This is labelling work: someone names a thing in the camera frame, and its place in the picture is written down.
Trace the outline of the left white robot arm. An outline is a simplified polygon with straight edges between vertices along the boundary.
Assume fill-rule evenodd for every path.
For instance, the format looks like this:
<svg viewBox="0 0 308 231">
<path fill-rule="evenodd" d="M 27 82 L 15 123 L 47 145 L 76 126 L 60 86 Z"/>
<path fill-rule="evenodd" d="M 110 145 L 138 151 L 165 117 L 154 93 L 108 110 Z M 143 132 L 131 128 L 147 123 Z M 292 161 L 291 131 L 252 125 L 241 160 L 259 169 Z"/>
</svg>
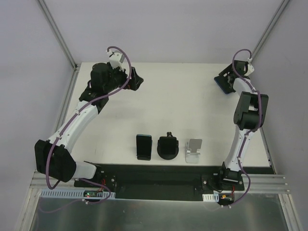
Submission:
<svg viewBox="0 0 308 231">
<path fill-rule="evenodd" d="M 90 80 L 78 99 L 72 115 L 47 140 L 35 144 L 37 171 L 58 181 L 68 182 L 72 178 L 84 178 L 91 187 L 101 184 L 102 176 L 97 166 L 90 162 L 75 161 L 73 147 L 86 126 L 99 115 L 107 104 L 113 90 L 136 91 L 143 83 L 135 67 L 130 75 L 110 63 L 96 63 L 92 67 Z"/>
</svg>

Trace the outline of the black folding phone stand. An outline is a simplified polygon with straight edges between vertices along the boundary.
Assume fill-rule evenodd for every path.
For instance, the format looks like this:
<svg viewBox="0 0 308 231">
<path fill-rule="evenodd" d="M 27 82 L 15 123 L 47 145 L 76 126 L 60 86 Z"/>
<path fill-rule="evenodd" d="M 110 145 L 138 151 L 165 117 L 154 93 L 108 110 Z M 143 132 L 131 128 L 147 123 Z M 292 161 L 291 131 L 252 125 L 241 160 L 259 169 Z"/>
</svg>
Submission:
<svg viewBox="0 0 308 231">
<path fill-rule="evenodd" d="M 143 161 L 150 161 L 151 160 L 151 154 L 138 154 L 137 159 L 143 160 Z"/>
</svg>

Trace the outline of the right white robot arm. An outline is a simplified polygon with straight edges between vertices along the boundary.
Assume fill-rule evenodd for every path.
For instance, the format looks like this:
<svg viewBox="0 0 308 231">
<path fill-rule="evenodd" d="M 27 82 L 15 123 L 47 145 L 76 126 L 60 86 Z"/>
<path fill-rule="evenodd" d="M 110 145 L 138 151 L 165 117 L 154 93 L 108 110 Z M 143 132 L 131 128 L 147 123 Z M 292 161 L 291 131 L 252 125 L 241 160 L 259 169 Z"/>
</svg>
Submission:
<svg viewBox="0 0 308 231">
<path fill-rule="evenodd" d="M 269 96 L 260 93 L 249 75 L 254 67 L 248 61 L 233 60 L 214 78 L 225 94 L 238 93 L 233 122 L 235 135 L 231 149 L 217 177 L 218 190 L 229 190 L 243 181 L 243 160 L 253 135 L 263 126 Z"/>
</svg>

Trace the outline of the silver metal phone stand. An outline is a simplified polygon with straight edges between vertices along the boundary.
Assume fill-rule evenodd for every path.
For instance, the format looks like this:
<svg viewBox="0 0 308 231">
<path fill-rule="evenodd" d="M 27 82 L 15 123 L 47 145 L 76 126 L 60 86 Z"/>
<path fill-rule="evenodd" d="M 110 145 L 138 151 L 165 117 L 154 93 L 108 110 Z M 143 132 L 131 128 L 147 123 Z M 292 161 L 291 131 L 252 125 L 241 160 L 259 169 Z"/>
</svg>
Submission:
<svg viewBox="0 0 308 231">
<path fill-rule="evenodd" d="M 198 164 L 202 139 L 189 139 L 185 146 L 185 161 L 188 164 Z"/>
</svg>

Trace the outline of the teal edged black phone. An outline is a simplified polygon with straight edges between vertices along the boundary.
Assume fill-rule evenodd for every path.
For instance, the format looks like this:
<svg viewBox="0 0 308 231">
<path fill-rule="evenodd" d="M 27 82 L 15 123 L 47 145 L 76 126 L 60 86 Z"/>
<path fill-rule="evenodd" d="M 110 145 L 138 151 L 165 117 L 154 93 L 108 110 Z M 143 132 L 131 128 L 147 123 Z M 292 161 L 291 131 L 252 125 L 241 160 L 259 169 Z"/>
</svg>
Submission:
<svg viewBox="0 0 308 231">
<path fill-rule="evenodd" d="M 138 154 L 152 154 L 152 136 L 137 134 L 136 135 L 136 153 Z"/>
</svg>

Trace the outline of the blue edged black phone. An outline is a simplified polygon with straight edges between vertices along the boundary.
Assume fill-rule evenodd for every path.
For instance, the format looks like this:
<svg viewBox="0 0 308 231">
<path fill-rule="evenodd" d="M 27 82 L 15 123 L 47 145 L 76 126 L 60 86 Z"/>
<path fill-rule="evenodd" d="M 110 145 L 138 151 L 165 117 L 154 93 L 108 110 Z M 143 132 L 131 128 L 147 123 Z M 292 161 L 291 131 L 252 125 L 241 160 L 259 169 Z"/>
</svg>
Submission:
<svg viewBox="0 0 308 231">
<path fill-rule="evenodd" d="M 217 76 L 217 77 L 214 77 L 214 81 L 218 84 L 218 86 L 221 88 L 221 90 L 225 94 L 230 94 L 230 93 L 235 92 L 235 90 L 229 84 L 227 77 Z"/>
</svg>

